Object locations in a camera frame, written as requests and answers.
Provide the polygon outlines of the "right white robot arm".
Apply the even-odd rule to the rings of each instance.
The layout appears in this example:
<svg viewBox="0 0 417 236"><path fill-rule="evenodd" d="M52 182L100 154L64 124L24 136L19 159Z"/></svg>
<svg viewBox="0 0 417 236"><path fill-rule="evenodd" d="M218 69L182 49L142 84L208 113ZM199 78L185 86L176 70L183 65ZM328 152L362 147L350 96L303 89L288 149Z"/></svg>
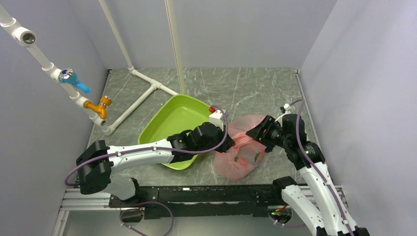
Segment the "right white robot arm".
<svg viewBox="0 0 417 236"><path fill-rule="evenodd" d="M287 114L281 121L266 116L246 135L271 152L274 147L283 148L287 158L308 185L315 203L301 191L292 177L281 177L273 181L271 198L277 204L286 203L303 220L314 236L367 236L349 214L338 195L325 157L319 146L307 139L301 116Z"/></svg>

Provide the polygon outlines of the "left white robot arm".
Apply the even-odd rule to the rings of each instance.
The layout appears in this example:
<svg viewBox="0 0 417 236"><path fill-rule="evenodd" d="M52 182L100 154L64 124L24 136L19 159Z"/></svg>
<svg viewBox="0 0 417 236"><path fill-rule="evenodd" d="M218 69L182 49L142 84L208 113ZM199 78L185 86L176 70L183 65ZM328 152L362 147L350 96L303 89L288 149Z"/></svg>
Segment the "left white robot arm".
<svg viewBox="0 0 417 236"><path fill-rule="evenodd" d="M210 122L154 143L121 147L107 146L104 140L99 140L76 160L80 192L108 193L133 207L142 197L139 183L135 178L122 176L122 171L135 166L183 162L213 150L225 153L234 144L226 127Z"/></svg>

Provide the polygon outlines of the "pink plastic bag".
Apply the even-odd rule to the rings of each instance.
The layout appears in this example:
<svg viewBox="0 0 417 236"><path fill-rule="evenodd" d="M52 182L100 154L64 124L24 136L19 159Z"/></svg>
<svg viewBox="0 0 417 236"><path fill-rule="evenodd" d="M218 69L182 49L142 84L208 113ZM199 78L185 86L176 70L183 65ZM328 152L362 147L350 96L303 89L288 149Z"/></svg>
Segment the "pink plastic bag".
<svg viewBox="0 0 417 236"><path fill-rule="evenodd" d="M265 115L246 115L229 124L228 134L235 144L226 153L216 152L214 170L231 181L240 181L261 162L266 147L246 135L260 124Z"/></svg>

